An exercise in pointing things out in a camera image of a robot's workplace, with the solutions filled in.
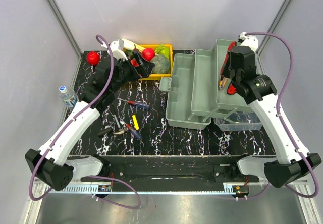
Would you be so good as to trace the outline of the orange handled tool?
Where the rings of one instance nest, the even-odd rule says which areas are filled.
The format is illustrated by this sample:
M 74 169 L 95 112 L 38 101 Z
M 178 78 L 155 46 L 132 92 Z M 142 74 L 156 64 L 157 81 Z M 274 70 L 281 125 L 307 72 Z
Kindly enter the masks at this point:
M 227 84 L 227 78 L 221 77 L 219 81 L 219 89 L 223 89 Z

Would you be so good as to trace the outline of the clear plastic tool box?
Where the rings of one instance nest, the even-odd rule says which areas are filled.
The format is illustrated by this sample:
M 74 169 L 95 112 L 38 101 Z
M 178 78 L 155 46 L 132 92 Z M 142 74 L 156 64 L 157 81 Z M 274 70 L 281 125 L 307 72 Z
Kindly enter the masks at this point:
M 220 69 L 231 41 L 218 39 L 212 50 L 174 56 L 172 73 L 162 77 L 168 93 L 166 119 L 172 127 L 203 130 L 214 122 L 222 131 L 259 130 L 260 119 L 238 94 L 219 88 Z

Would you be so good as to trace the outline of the yellow utility knife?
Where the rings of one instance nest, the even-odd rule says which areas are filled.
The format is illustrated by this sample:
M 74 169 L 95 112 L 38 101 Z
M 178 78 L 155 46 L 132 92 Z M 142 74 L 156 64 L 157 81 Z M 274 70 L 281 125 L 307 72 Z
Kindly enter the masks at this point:
M 133 119 L 135 129 L 139 130 L 140 128 L 139 128 L 139 124 L 138 124 L 136 115 L 132 115 L 132 119 Z

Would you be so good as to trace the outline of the red handled pliers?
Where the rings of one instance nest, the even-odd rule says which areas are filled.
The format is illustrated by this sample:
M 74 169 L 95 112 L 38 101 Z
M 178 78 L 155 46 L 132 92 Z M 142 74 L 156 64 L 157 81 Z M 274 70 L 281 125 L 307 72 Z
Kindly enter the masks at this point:
M 237 91 L 237 89 L 232 84 L 230 84 L 227 89 L 227 94 L 234 95 L 236 93 L 236 91 Z

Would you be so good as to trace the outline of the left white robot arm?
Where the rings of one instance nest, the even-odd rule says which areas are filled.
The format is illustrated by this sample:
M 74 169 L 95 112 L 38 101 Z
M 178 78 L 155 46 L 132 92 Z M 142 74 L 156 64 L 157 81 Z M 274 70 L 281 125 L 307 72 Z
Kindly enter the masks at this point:
M 39 178 L 60 191 L 72 180 L 93 176 L 104 181 L 109 177 L 109 163 L 102 157 L 68 160 L 68 156 L 89 126 L 114 101 L 119 88 L 128 81 L 138 81 L 151 75 L 154 63 L 145 60 L 137 51 L 133 55 L 138 63 L 136 67 L 128 59 L 111 56 L 101 59 L 80 100 L 57 132 L 38 150 L 27 151 L 25 159 L 32 171 L 31 184 Z

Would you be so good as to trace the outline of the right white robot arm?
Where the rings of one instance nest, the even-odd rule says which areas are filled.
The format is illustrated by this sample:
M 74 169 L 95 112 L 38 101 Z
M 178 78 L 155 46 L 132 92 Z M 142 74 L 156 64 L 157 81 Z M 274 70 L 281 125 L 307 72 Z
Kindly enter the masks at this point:
M 306 176 L 322 163 L 320 155 L 310 153 L 297 137 L 277 102 L 277 90 L 270 77 L 257 73 L 251 48 L 236 46 L 229 50 L 223 74 L 256 113 L 276 153 L 275 158 L 240 157 L 229 170 L 233 180 L 239 182 L 253 175 L 267 178 L 270 184 L 280 188 Z

